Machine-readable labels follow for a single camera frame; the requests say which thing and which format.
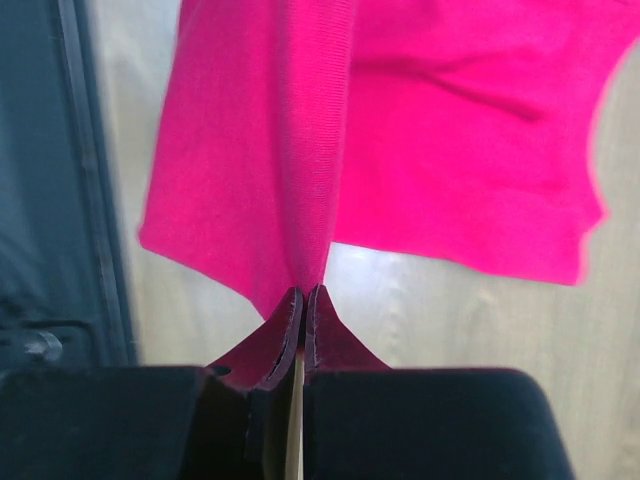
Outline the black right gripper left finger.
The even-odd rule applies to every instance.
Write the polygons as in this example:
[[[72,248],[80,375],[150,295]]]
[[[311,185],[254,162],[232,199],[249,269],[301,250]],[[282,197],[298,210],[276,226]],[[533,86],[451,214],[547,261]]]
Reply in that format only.
[[[269,319],[207,367],[192,421],[194,479],[283,479],[304,313],[289,289]]]

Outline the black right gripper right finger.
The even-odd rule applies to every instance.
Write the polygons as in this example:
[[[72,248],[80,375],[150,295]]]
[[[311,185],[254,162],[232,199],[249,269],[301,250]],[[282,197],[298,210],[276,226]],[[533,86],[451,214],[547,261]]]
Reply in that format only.
[[[303,383],[303,478],[313,479],[318,435],[314,426],[313,378],[317,374],[381,372],[391,367],[367,348],[340,320],[325,285],[316,285],[306,304]]]

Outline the pink red t-shirt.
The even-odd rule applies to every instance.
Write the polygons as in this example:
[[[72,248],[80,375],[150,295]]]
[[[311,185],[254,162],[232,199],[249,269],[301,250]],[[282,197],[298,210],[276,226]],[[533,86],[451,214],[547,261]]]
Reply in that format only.
[[[635,1],[185,1],[141,245],[269,315],[334,243],[578,283]]]

